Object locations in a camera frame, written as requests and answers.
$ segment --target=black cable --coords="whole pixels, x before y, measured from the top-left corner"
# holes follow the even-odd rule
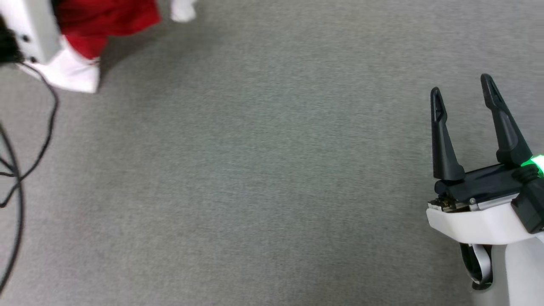
[[[55,124],[55,117],[57,115],[57,110],[59,108],[59,97],[57,95],[57,92],[53,89],[53,87],[51,85],[49,85],[49,83],[47,83],[44,76],[38,70],[32,68],[31,66],[29,66],[29,65],[27,65],[25,63],[19,63],[19,64],[25,66],[26,68],[32,70],[33,72],[35,72],[36,74],[38,74],[40,76],[40,79],[45,84],[47,89],[49,89],[51,95],[53,96],[53,108],[52,108],[51,114],[49,116],[49,123],[48,123],[48,126],[47,126],[47,137],[45,138],[44,144],[41,147],[41,150],[40,150],[40,153],[38,154],[38,157],[36,158],[36,160],[34,161],[32,166],[21,176],[21,180],[18,183],[16,183],[15,185],[13,185],[13,187],[11,188],[11,190],[8,193],[8,196],[2,202],[0,202],[0,208],[4,208],[8,204],[9,200],[11,199],[11,197],[13,196],[15,191],[17,190],[20,182],[22,182],[30,173],[32,173],[32,171],[34,171],[34,169],[36,169],[36,167],[38,166],[38,164],[40,163],[40,161],[44,157],[45,151],[49,147],[49,143],[51,142],[51,137],[53,136],[53,128],[54,128],[54,124]]]
[[[13,172],[13,167],[1,157],[0,157],[0,163],[4,165],[4,167],[8,168],[11,172]]]
[[[13,147],[11,146],[11,142],[8,138],[8,135],[6,134],[4,127],[2,124],[0,124],[0,136],[2,136],[2,140],[4,140],[4,144],[6,149],[8,149],[8,155],[11,159],[12,167],[13,167],[13,175],[15,177],[15,180],[17,181],[17,190],[18,190],[18,196],[19,196],[19,206],[18,206],[18,218],[17,218],[17,232],[15,233],[15,242],[13,249],[11,251],[11,257],[9,258],[8,265],[5,268],[4,274],[2,275],[2,280],[0,280],[0,295],[4,291],[4,287],[7,284],[11,272],[13,271],[13,267],[15,266],[15,261],[17,260],[17,256],[19,254],[19,249],[21,248],[21,240],[23,237],[23,229],[24,229],[24,191],[23,191],[23,185],[21,182],[21,174],[19,172],[19,165],[17,163],[17,159],[15,158],[15,152],[13,150]]]
[[[527,184],[528,182],[539,178],[539,171],[540,168],[537,165],[528,164],[526,166],[516,169],[512,173],[512,177],[522,184]]]

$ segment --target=red cloth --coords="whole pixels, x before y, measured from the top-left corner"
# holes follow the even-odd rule
[[[160,21],[154,0],[62,0],[60,31],[82,56],[99,57],[108,36],[131,35]]]

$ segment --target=black wire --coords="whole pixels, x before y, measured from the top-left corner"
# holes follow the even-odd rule
[[[15,266],[15,261],[17,260],[17,256],[19,254],[19,249],[21,248],[21,241],[23,238],[23,229],[24,229],[24,191],[23,191],[23,185],[22,185],[22,178],[21,174],[19,172],[19,165],[17,163],[17,159],[15,158],[15,152],[13,151],[13,147],[11,146],[11,142],[8,138],[8,135],[6,134],[4,127],[2,124],[0,124],[0,134],[2,136],[2,139],[4,140],[4,144],[6,148],[8,149],[9,158],[11,159],[11,162],[13,163],[13,175],[15,176],[15,179],[17,181],[17,190],[19,195],[19,206],[18,206],[18,218],[17,218],[17,232],[15,233],[15,242],[13,249],[11,251],[11,257],[9,259],[8,265],[5,268],[4,274],[2,276],[2,280],[0,280],[0,295],[4,291],[4,287],[7,284],[11,272],[13,271],[13,267]]]
[[[4,165],[4,167],[8,168],[11,172],[13,172],[13,167],[1,157],[0,157],[0,163]]]
[[[41,159],[44,157],[45,151],[49,147],[49,143],[51,142],[51,137],[53,136],[53,128],[54,128],[54,124],[55,124],[55,117],[57,115],[57,110],[59,108],[59,97],[57,95],[57,92],[53,89],[53,87],[51,85],[49,85],[49,83],[47,83],[44,76],[38,70],[32,68],[31,66],[29,66],[29,65],[27,65],[25,63],[19,63],[19,64],[25,66],[26,68],[28,68],[28,69],[30,69],[32,71],[34,71],[36,74],[38,74],[40,76],[40,79],[45,84],[47,89],[49,89],[49,91],[51,92],[51,95],[53,96],[53,108],[52,108],[51,114],[49,116],[49,123],[48,123],[48,126],[47,126],[47,137],[45,138],[44,144],[41,147],[41,150],[40,150],[40,153],[38,154],[38,157],[36,158],[36,160],[34,160],[34,163],[32,164],[32,166],[21,176],[20,181],[18,181],[15,185],[13,185],[13,187],[11,188],[11,190],[8,193],[8,196],[0,203],[0,208],[4,208],[8,204],[9,200],[11,199],[11,197],[13,196],[15,191],[17,190],[19,184],[30,173],[32,173],[32,171],[34,171],[34,169],[36,169],[36,167],[40,163]]]
[[[5,147],[7,148],[9,158],[11,159],[11,162],[12,162],[12,163],[9,163],[9,162],[7,162],[6,160],[4,160],[3,158],[0,157],[0,163],[11,171],[11,173],[0,172],[0,175],[14,177],[15,181],[16,181],[15,185],[11,188],[11,190],[10,190],[8,196],[6,197],[6,199],[4,200],[4,202],[0,203],[0,208],[4,208],[7,205],[7,203],[9,202],[9,200],[11,199],[11,197],[13,196],[15,191],[18,191],[18,197],[19,197],[18,218],[17,218],[17,232],[15,234],[15,242],[14,242],[13,249],[11,251],[11,257],[9,258],[8,265],[6,266],[4,274],[2,275],[2,279],[0,280],[0,296],[2,295],[2,292],[4,291],[4,288],[5,288],[6,284],[8,283],[9,278],[11,277],[13,268],[15,266],[15,261],[17,260],[19,250],[21,249],[21,241],[22,241],[23,230],[24,230],[24,191],[23,191],[22,181],[30,173],[32,173],[32,171],[34,171],[34,169],[36,169],[36,167],[40,163],[41,159],[43,158],[43,156],[45,154],[45,151],[49,147],[49,144],[51,142],[51,137],[52,137],[52,134],[53,134],[53,126],[54,126],[54,122],[55,122],[55,116],[57,115],[57,110],[58,110],[58,106],[59,106],[59,98],[57,96],[57,93],[51,87],[51,85],[49,85],[49,83],[47,83],[44,76],[38,70],[30,67],[27,64],[24,64],[24,63],[20,63],[20,64],[25,66],[26,68],[34,71],[36,74],[38,74],[40,76],[42,82],[45,84],[47,89],[49,89],[49,91],[53,95],[53,109],[51,110],[51,115],[50,115],[50,118],[49,118],[49,124],[48,124],[48,128],[47,128],[47,137],[46,137],[46,139],[45,139],[45,141],[44,141],[44,143],[43,143],[43,145],[41,147],[40,153],[38,154],[38,157],[36,158],[36,160],[34,161],[32,166],[30,167],[30,169],[28,169],[25,172],[25,174],[23,174],[23,175],[21,175],[21,172],[20,172],[20,169],[19,169],[19,164],[17,162],[17,159],[15,158],[15,152],[14,152],[13,147],[11,145],[11,141],[9,140],[9,137],[6,134],[6,132],[4,130],[4,127],[0,123],[0,136],[4,140],[4,144],[5,144]]]

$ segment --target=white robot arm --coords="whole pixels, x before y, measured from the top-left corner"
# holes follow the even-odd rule
[[[50,0],[3,0],[0,15],[15,34],[25,59],[47,64],[60,50],[60,33]]]
[[[495,166],[468,173],[455,157],[447,112],[431,92],[432,155],[438,198],[434,229],[458,241],[475,306],[544,303],[544,156],[533,156],[493,79],[481,76],[499,143]]]

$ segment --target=gray carpet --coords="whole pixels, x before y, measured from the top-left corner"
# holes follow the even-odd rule
[[[495,162],[483,72],[544,152],[542,8],[203,0],[191,24],[112,39],[100,93],[60,93],[0,304],[470,304],[457,244],[425,217],[429,92],[465,169]],[[0,92],[27,168],[50,98],[5,67]]]

